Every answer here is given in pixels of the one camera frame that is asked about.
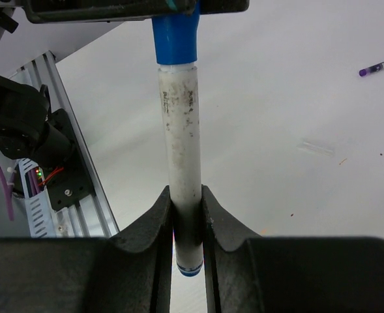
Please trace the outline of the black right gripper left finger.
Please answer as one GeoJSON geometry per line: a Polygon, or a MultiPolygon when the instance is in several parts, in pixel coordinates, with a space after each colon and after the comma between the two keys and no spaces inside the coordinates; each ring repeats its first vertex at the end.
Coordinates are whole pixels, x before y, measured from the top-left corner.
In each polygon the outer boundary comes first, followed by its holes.
{"type": "Polygon", "coordinates": [[[172,204],[106,238],[0,239],[0,312],[168,312],[172,204]]]}

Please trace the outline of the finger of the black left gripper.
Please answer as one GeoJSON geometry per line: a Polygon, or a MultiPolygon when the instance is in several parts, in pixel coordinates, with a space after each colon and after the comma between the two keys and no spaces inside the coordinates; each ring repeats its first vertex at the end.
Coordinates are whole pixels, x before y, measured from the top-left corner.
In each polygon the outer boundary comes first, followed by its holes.
{"type": "Polygon", "coordinates": [[[30,0],[22,1],[32,23],[125,22],[170,14],[244,12],[249,0],[30,0]]]}

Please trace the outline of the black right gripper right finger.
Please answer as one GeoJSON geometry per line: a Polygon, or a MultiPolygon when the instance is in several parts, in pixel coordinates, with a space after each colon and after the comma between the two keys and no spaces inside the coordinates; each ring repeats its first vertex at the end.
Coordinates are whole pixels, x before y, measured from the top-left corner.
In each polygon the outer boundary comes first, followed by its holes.
{"type": "Polygon", "coordinates": [[[384,239],[263,237],[202,188],[209,312],[384,312],[384,239]]]}

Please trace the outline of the blue marker cap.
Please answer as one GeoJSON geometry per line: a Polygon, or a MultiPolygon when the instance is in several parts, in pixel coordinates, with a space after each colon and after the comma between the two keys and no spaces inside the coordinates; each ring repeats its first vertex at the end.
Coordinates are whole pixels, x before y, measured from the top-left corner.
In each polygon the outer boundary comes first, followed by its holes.
{"type": "Polygon", "coordinates": [[[198,59],[197,33],[200,1],[191,13],[157,16],[151,19],[156,62],[159,65],[183,65],[198,59]]]}

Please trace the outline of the transparent pen cap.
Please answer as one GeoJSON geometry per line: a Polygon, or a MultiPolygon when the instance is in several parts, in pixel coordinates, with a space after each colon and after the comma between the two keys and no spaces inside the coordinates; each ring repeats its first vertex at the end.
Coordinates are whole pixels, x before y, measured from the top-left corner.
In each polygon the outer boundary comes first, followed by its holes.
{"type": "Polygon", "coordinates": [[[333,147],[328,146],[324,143],[313,142],[310,140],[303,140],[300,144],[298,144],[297,147],[303,151],[307,151],[316,155],[333,157],[335,154],[333,147]]]}

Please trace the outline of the white marker pen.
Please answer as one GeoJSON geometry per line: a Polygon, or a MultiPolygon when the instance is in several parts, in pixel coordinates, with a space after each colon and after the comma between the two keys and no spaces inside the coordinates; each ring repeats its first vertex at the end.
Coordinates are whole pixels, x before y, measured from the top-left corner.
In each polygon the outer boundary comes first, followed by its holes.
{"type": "Polygon", "coordinates": [[[162,65],[158,70],[175,257],[180,273],[197,275],[203,267],[201,151],[198,69],[194,63],[162,65]]]}

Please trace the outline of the purple gel pen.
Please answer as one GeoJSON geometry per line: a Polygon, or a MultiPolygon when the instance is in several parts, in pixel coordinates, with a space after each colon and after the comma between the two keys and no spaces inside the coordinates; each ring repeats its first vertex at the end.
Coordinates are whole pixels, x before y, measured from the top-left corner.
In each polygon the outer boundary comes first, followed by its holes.
{"type": "Polygon", "coordinates": [[[359,76],[360,77],[365,77],[367,75],[379,72],[381,70],[384,70],[384,62],[378,63],[376,65],[372,65],[367,68],[363,68],[359,71],[359,76]]]}

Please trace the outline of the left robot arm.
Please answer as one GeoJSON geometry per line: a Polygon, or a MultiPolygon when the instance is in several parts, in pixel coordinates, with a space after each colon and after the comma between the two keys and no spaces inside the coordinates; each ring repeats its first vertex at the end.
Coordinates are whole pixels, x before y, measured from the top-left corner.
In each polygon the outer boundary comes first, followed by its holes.
{"type": "Polygon", "coordinates": [[[0,40],[13,33],[19,23],[15,8],[23,8],[31,23],[134,21],[185,14],[244,12],[249,1],[0,1],[0,40]]]}

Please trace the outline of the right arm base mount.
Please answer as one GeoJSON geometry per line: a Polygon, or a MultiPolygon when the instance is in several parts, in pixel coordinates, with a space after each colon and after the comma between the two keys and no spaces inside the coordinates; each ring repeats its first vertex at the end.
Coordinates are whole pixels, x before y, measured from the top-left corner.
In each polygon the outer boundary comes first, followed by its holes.
{"type": "Polygon", "coordinates": [[[35,186],[56,212],[94,191],[68,113],[52,110],[45,84],[37,89],[0,76],[0,152],[38,164],[44,176],[35,186]]]}

